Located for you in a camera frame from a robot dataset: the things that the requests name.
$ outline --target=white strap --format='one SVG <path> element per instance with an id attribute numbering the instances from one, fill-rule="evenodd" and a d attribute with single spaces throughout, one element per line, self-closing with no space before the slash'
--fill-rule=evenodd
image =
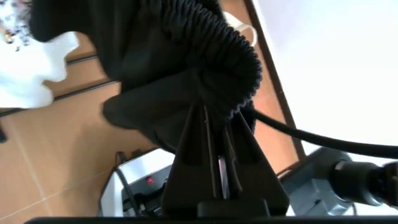
<path id="1" fill-rule="evenodd" d="M 240 21 L 238 18 L 234 17 L 232 14 L 228 13 L 228 12 L 223 12 L 224 13 L 224 17 L 227 21 L 227 23 L 233 27 L 234 29 L 236 29 L 239 32 L 242 32 L 243 30 L 250 28 L 251 31 L 253 32 L 253 42 L 251 43 L 251 46 L 254 47 L 255 44 L 257 43 L 257 31 L 253 26 L 244 24 L 242 21 Z"/>

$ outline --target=black fabric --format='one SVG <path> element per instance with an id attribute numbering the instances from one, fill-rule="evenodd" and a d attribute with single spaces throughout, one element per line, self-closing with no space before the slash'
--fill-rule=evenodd
<path id="1" fill-rule="evenodd" d="M 104 117 L 171 150 L 192 103 L 206 104 L 217 130 L 253 107 L 261 81 L 254 49 L 228 27 L 216 0 L 33 0 L 30 29 L 42 42 L 86 34 L 107 76 L 121 82 Z"/>

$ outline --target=white cloth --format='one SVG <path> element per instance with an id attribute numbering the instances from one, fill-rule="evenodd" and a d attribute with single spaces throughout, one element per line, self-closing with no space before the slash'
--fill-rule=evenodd
<path id="1" fill-rule="evenodd" d="M 30 3 L 3 0 L 0 4 L 0 108 L 38 108 L 53 101 L 44 80 L 66 78 L 65 56 L 78 47 L 74 32 L 64 33 L 41 43 L 34 40 L 27 26 Z M 12 34 L 7 43 L 4 30 Z"/>
<path id="2" fill-rule="evenodd" d="M 251 31 L 253 32 L 253 41 L 251 42 L 251 46 L 254 47 L 255 44 L 257 43 L 257 31 L 253 26 L 244 24 L 242 21 L 240 21 L 238 18 L 234 17 L 232 14 L 228 12 L 223 12 L 224 17 L 229 24 L 229 26 L 233 27 L 239 32 L 242 32 L 243 30 L 250 28 Z"/>

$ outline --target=dark brown trim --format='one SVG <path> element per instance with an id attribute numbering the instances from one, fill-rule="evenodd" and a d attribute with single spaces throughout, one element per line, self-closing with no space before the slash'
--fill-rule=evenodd
<path id="1" fill-rule="evenodd" d="M 267 65 L 272 84 L 274 86 L 280 107 L 282 108 L 282 112 L 283 112 L 285 120 L 286 120 L 286 124 L 292 128 L 296 128 L 292 113 L 290 112 L 289 105 L 287 104 L 287 100 L 286 100 L 282 85 L 280 84 L 278 73 L 276 71 L 275 64 L 274 64 L 271 52 L 268 47 L 266 37 L 264 36 L 258 15 L 256 13 L 256 9 L 254 8 L 254 4 L 251 0 L 244 0 L 244 4 L 249 13 L 249 17 L 250 17 L 252 26 L 257 30 L 257 33 L 258 33 L 257 43 L 260 46 L 262 55 L 264 57 L 266 65 Z M 302 160 L 302 159 L 306 158 L 301 140 L 296 139 L 296 138 L 292 138 L 292 139 L 293 139 L 293 144 L 294 144 L 294 148 L 296 149 L 298 159 Z"/>

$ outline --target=metal rack bar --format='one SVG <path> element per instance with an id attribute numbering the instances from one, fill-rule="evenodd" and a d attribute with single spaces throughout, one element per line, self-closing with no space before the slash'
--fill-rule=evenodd
<path id="1" fill-rule="evenodd" d="M 78 59 L 75 59 L 75 60 L 68 61 L 67 65 L 73 65 L 73 64 L 76 64 L 76 63 L 85 62 L 87 60 L 96 59 L 96 58 L 98 58 L 97 55 L 91 55 L 91 56 L 87 56 L 87 57 L 82 57 L 82 58 L 78 58 Z M 64 95 L 56 96 L 54 98 L 54 101 L 62 100 L 62 99 L 68 98 L 70 96 L 75 96 L 75 95 L 78 95 L 80 93 L 84 93 L 84 92 L 87 92 L 87 91 L 90 91 L 90 90 L 95 90 L 97 88 L 101 88 L 103 86 L 110 85 L 110 84 L 113 84 L 113 83 L 116 83 L 116 81 L 111 80 L 111 81 L 107 81 L 107 82 L 104 82 L 104 83 L 100 83 L 100 84 L 96 84 L 96 85 L 93 85 L 93 86 L 89 86 L 89 87 L 83 88 L 81 90 L 76 90 L 76 91 L 73 91 L 73 92 L 70 92 L 70 93 L 66 93 Z M 0 118 L 8 116 L 10 114 L 18 113 L 20 111 L 25 111 L 25 110 L 29 110 L 29 109 L 16 108 L 16 109 L 11 109 L 11 110 L 8 110 L 8 111 L 4 111 L 4 112 L 0 113 Z M 6 141 L 7 141 L 7 135 L 4 132 L 3 128 L 0 126 L 0 143 L 4 143 Z"/>

